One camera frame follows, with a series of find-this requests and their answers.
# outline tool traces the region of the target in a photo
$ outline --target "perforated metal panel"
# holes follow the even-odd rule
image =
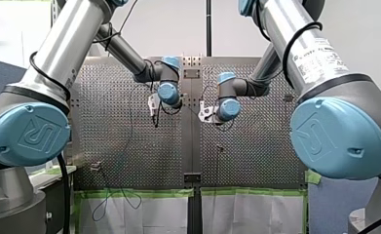
[[[204,58],[203,86],[212,86],[204,95],[207,104],[214,105],[217,99],[216,80],[221,72],[232,71],[238,78],[247,78],[257,62],[254,58]],[[202,125],[203,186],[302,187],[305,167],[289,139],[289,118],[295,102],[284,101],[286,95],[293,94],[279,75],[268,97],[238,97],[242,112],[228,132]]]
[[[77,189],[183,186],[180,114],[161,114],[156,129],[149,88],[138,86],[118,61],[87,58],[72,94]],[[98,162],[102,170],[92,171]]]

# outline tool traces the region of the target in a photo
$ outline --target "robotic arm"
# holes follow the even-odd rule
[[[71,0],[20,82],[6,86],[0,95],[0,164],[10,167],[36,166],[54,159],[66,145],[70,127],[68,89],[95,37],[104,39],[114,10],[125,0]],[[181,106],[177,83],[180,62],[164,57],[152,63],[142,59],[119,35],[108,50],[136,82],[160,81],[158,96],[173,108]]]
[[[99,28],[97,38],[103,41],[104,38],[111,36],[111,32],[116,31],[110,28],[108,24]],[[151,62],[142,59],[138,53],[125,41],[120,35],[114,36],[107,47],[107,42],[101,42],[102,46],[113,55],[120,63],[122,63],[132,74],[138,83],[160,81],[158,88],[159,99],[178,109],[181,107],[181,98],[178,92],[178,70],[181,62],[176,57],[163,57],[162,60]]]
[[[219,76],[219,105],[212,121],[221,124],[237,117],[241,106],[236,98],[252,94],[241,92],[244,84],[261,87],[254,96],[266,95],[266,77],[281,61],[298,96],[290,136],[301,161],[331,178],[381,176],[381,91],[370,77],[350,71],[323,37],[322,25],[314,20],[324,0],[304,5],[297,0],[239,2],[241,14],[266,30],[272,45],[251,78],[237,79],[229,72]]]

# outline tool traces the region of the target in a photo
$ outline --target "black vertical pole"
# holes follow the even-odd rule
[[[206,30],[208,57],[211,57],[211,0],[206,0]]]

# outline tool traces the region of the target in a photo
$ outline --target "blue joint cap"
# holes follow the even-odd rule
[[[177,85],[171,82],[163,82],[157,91],[162,102],[168,105],[175,105],[180,101]]]
[[[126,5],[129,0],[111,0],[111,2],[116,6],[116,7],[122,7]]]
[[[311,170],[330,178],[381,175],[381,129],[350,102],[308,99],[293,112],[290,127],[294,150]]]
[[[12,167],[44,164],[69,140],[66,116],[53,105],[17,105],[0,115],[0,163]]]
[[[251,16],[255,0],[239,0],[239,13],[244,17]]]
[[[233,72],[221,72],[220,75],[218,75],[217,82],[220,85],[221,83],[230,80],[235,79],[236,75]]]
[[[178,57],[163,57],[162,62],[176,68],[177,70],[181,67],[181,62]]]
[[[222,121],[230,121],[235,119],[239,113],[241,112],[241,104],[238,100],[234,98],[227,98],[223,102],[221,102],[218,118]]]

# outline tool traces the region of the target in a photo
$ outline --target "robot logo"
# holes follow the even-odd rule
[[[49,153],[59,136],[59,132],[59,125],[43,117],[33,116],[19,138],[19,145]]]
[[[331,153],[335,148],[317,113],[296,129],[296,137],[313,162]]]

